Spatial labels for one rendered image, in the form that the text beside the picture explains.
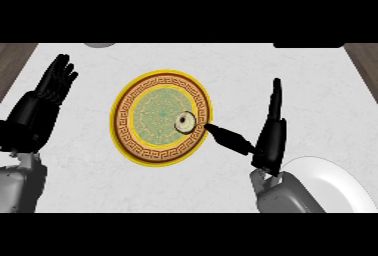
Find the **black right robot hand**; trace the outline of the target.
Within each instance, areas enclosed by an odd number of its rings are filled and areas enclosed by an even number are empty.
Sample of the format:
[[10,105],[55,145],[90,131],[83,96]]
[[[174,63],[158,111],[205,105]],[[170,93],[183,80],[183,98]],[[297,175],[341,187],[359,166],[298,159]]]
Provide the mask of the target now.
[[242,155],[252,154],[251,165],[263,169],[272,176],[279,174],[286,144],[286,120],[280,117],[280,108],[282,84],[280,79],[275,78],[269,113],[255,145],[241,134],[214,124],[204,125],[216,142]]

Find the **yellow patterned plate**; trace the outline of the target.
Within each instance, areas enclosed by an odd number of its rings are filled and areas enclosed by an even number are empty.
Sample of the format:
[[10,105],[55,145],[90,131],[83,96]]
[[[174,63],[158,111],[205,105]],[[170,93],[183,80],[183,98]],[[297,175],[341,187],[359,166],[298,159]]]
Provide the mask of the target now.
[[[189,111],[196,126],[189,134],[174,128]],[[155,70],[131,80],[118,93],[109,113],[109,133],[120,153],[136,164],[162,167],[183,161],[207,138],[204,125],[213,106],[199,81],[176,70]]]

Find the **cream cupcake with dark wrapper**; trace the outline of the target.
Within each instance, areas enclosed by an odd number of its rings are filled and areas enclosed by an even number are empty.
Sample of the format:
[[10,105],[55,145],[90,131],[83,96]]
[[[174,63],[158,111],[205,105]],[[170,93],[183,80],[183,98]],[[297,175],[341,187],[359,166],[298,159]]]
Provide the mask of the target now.
[[196,118],[195,115],[185,111],[179,114],[174,121],[174,128],[182,134],[189,134],[196,126]]

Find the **white plate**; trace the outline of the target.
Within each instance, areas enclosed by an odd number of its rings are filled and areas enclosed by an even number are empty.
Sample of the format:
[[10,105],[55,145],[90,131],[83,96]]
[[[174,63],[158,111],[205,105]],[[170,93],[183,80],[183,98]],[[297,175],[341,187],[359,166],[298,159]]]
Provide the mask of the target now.
[[378,207],[362,184],[329,160],[304,156],[282,167],[303,183],[328,213],[378,213]]

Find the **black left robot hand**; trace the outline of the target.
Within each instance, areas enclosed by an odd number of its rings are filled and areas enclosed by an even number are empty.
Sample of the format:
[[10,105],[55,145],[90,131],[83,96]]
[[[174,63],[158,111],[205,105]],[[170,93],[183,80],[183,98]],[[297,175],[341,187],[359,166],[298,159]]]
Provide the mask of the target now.
[[69,55],[59,54],[35,89],[21,97],[7,119],[0,120],[1,152],[37,153],[43,148],[77,76]]

